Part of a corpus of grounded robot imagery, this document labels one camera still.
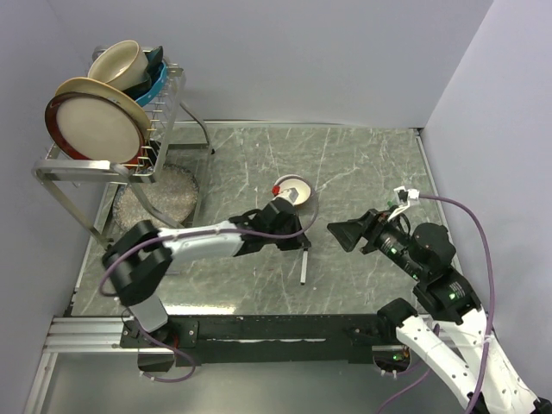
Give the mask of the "white pen black tip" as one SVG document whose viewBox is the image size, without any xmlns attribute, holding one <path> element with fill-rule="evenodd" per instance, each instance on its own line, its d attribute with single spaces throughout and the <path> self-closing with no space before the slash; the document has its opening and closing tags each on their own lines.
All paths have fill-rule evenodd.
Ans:
<svg viewBox="0 0 552 414">
<path fill-rule="evenodd" d="M 301 261 L 301 271 L 300 271 L 300 285 L 305 285 L 307 280 L 307 269 L 308 269 L 308 257 L 309 257 L 309 250 L 304 249 L 302 254 L 302 261 Z"/>
</svg>

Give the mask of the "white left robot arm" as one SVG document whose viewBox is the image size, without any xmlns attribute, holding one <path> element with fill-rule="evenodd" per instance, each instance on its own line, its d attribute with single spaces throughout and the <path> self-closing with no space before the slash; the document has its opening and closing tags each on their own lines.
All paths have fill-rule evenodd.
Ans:
<svg viewBox="0 0 552 414">
<path fill-rule="evenodd" d="M 118 298 L 134 316 L 141 337 L 159 347 L 170 339 L 172 326 L 156 291 L 172 265 L 256 254 L 271 244 L 280 251 L 307 250 L 311 242 L 305 231 L 296 207 L 283 198 L 203 227 L 156 228 L 144 220 L 103 255 L 99 292 Z"/>
</svg>

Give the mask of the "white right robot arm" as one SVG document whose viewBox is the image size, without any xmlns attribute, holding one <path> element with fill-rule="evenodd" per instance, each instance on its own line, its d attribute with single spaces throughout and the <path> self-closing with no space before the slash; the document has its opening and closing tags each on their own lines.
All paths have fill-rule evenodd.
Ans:
<svg viewBox="0 0 552 414">
<path fill-rule="evenodd" d="M 489 312 L 468 280 L 452 265 L 456 250 L 448 230 L 436 223 L 412 228 L 394 208 L 330 223 L 328 231 L 346 252 L 360 240 L 363 254 L 378 251 L 412 277 L 413 293 L 433 324 L 448 335 L 450 348 L 414 308 L 399 298 L 378 312 L 377 331 L 387 343 L 418 354 L 469 413 L 549 413 L 551 403 L 521 379 L 487 332 Z"/>
</svg>

